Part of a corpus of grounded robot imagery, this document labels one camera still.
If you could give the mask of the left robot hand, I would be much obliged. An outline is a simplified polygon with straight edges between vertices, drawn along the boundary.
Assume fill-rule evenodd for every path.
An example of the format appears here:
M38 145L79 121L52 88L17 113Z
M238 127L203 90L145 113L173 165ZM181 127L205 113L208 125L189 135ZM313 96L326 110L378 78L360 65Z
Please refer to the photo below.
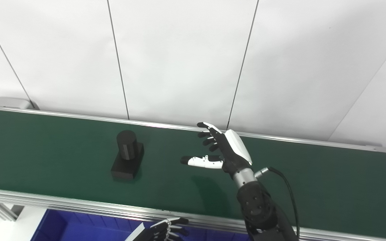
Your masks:
M182 241L183 236L188 236L189 232L179 225L189 223L187 218L168 218L163 219L150 227L141 223L125 239L126 241Z

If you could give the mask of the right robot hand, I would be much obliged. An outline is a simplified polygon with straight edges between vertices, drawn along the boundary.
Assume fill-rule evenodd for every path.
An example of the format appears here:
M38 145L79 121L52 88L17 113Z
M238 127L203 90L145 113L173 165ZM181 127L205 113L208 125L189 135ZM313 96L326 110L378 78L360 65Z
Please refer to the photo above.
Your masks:
M197 123L199 128L204 128L198 137L205 138L204 146L209 150L220 151L219 155L205 155L202 157L183 156L180 163L201 168L222 169L225 173L234 174L252 168L251 156L240 136L233 130L222 132L219 128L207 122Z

